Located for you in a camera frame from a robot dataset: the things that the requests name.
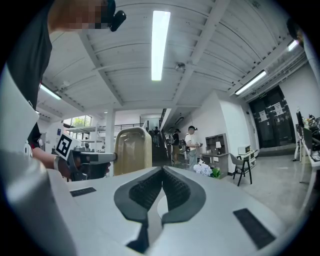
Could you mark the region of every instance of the glass door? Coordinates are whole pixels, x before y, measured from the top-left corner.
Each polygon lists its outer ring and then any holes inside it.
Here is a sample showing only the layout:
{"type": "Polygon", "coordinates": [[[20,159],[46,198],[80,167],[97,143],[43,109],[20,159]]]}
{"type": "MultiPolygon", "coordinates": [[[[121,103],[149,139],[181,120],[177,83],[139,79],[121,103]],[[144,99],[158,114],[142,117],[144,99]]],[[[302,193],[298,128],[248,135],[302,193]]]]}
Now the glass door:
{"type": "Polygon", "coordinates": [[[296,142],[288,104],[279,86],[266,96],[249,103],[254,117],[260,148],[284,146],[296,142]]]}

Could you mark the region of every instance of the pillar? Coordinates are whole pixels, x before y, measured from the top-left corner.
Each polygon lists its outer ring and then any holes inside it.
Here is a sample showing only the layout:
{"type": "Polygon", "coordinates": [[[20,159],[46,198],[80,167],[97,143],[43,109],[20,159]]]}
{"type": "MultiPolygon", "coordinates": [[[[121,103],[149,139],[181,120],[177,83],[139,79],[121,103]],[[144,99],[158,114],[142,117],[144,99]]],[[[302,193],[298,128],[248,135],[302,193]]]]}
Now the pillar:
{"type": "MultiPolygon", "coordinates": [[[[105,152],[106,153],[113,153],[115,152],[115,119],[116,119],[116,112],[113,108],[107,110],[105,114],[106,117],[106,124],[105,124],[105,152]]],[[[114,163],[110,163],[111,166],[109,167],[110,170],[110,177],[114,175],[114,163]]]]}

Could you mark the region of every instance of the black rubber pad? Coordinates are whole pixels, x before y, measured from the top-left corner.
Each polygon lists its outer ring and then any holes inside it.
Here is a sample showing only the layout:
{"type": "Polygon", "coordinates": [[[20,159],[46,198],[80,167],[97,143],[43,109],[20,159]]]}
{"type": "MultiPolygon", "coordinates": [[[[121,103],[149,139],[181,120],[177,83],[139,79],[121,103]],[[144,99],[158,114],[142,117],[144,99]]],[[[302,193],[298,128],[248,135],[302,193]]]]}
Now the black rubber pad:
{"type": "Polygon", "coordinates": [[[267,246],[276,239],[248,209],[236,210],[233,214],[258,249],[267,246]]]}
{"type": "Polygon", "coordinates": [[[91,187],[86,187],[86,188],[70,191],[70,194],[73,197],[78,197],[78,196],[89,194],[89,193],[95,192],[95,191],[96,190],[91,186],[91,187]]]}

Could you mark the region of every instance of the camera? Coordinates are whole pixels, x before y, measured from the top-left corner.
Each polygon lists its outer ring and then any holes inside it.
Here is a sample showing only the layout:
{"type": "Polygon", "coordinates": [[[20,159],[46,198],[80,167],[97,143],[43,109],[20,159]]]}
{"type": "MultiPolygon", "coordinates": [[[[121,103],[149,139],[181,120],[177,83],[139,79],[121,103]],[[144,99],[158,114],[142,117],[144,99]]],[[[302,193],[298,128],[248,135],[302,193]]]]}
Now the camera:
{"type": "Polygon", "coordinates": [[[127,15],[123,10],[119,10],[116,14],[115,0],[108,0],[107,6],[101,8],[101,23],[95,23],[95,29],[110,29],[115,32],[121,24],[127,19],[127,15]]]}

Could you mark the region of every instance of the beige trash bin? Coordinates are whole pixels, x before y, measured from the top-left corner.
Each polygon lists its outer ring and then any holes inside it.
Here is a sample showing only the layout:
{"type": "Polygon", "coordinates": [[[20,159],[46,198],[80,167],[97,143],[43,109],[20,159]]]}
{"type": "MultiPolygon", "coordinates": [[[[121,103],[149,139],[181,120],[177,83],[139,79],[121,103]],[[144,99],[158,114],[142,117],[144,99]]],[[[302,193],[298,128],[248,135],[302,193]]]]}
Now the beige trash bin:
{"type": "Polygon", "coordinates": [[[116,137],[114,151],[114,176],[128,174],[152,167],[152,139],[141,127],[124,129],[116,137]]]}

